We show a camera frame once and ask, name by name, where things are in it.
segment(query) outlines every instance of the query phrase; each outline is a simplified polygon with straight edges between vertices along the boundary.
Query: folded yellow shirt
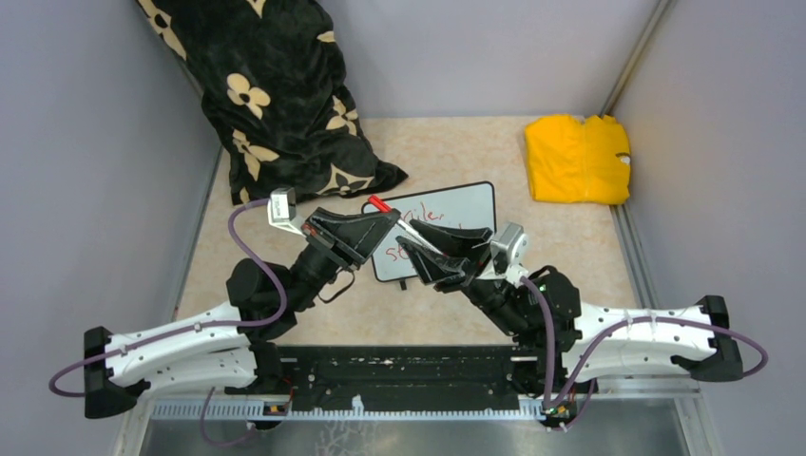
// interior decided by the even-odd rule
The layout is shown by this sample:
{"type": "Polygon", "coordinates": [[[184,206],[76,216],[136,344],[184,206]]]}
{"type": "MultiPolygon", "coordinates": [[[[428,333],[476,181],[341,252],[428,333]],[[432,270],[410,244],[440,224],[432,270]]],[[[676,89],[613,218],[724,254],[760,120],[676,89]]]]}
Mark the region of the folded yellow shirt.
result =
{"type": "Polygon", "coordinates": [[[531,197],[622,204],[629,198],[627,134],[610,116],[547,116],[525,129],[531,197]]]}

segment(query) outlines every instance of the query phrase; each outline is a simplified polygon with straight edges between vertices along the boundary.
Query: floral pillow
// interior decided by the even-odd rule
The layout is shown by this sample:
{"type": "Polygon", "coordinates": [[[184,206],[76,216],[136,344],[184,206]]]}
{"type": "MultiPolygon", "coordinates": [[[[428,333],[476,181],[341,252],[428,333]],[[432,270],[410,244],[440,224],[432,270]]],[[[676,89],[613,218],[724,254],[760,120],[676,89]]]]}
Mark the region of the floral pillow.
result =
{"type": "Polygon", "coordinates": [[[235,204],[293,186],[299,200],[392,189],[344,85],[333,21],[314,0],[136,0],[204,88],[230,155],[235,204]]]}

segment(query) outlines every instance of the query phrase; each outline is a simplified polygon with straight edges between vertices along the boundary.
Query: small whiteboard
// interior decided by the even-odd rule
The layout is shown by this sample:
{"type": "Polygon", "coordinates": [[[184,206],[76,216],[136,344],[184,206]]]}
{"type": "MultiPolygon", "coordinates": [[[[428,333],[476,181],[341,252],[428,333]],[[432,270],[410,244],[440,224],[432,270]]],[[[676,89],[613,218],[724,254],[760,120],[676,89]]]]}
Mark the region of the small whiteboard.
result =
{"type": "MultiPolygon", "coordinates": [[[[490,228],[495,231],[495,189],[487,181],[384,200],[400,211],[406,221],[418,219],[450,228],[490,228]]],[[[377,208],[368,202],[361,212],[377,212],[377,208]]],[[[373,253],[373,268],[378,281],[417,276],[406,252],[395,240],[404,234],[402,228],[395,226],[373,253]]]]}

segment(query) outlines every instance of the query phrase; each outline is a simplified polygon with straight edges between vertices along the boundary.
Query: red marker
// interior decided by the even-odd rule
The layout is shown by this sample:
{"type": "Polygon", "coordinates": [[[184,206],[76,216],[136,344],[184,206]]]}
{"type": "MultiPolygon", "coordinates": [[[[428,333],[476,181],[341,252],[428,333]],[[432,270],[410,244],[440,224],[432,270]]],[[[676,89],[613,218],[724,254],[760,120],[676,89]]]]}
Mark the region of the red marker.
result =
{"type": "MultiPolygon", "coordinates": [[[[375,206],[377,208],[377,210],[380,211],[380,212],[390,212],[392,210],[392,208],[389,207],[389,204],[387,204],[386,202],[383,201],[383,199],[380,199],[375,195],[372,195],[370,197],[369,201],[370,201],[370,204],[375,206]]],[[[423,247],[426,247],[427,249],[432,250],[432,251],[436,252],[439,255],[444,255],[442,252],[439,251],[439,249],[434,247],[433,244],[431,244],[424,237],[422,237],[422,235],[420,235],[417,232],[417,230],[415,230],[409,223],[406,223],[406,221],[403,218],[398,218],[397,219],[397,226],[402,228],[403,231],[405,231],[407,235],[409,235],[412,238],[414,238],[414,240],[419,242],[420,245],[422,245],[423,247]]]]}

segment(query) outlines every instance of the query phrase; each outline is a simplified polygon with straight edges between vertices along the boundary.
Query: white cable clip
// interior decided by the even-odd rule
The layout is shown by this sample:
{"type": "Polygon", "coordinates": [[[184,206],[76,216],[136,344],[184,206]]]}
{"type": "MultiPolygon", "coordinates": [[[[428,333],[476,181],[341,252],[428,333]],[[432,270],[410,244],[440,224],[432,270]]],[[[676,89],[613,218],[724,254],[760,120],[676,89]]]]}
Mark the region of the white cable clip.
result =
{"type": "Polygon", "coordinates": [[[654,311],[649,312],[649,328],[652,330],[652,341],[655,342],[655,334],[658,331],[658,321],[655,320],[657,318],[657,314],[654,311]]]}
{"type": "Polygon", "coordinates": [[[624,319],[627,322],[627,334],[629,334],[632,329],[632,314],[627,309],[624,309],[624,319]]]}

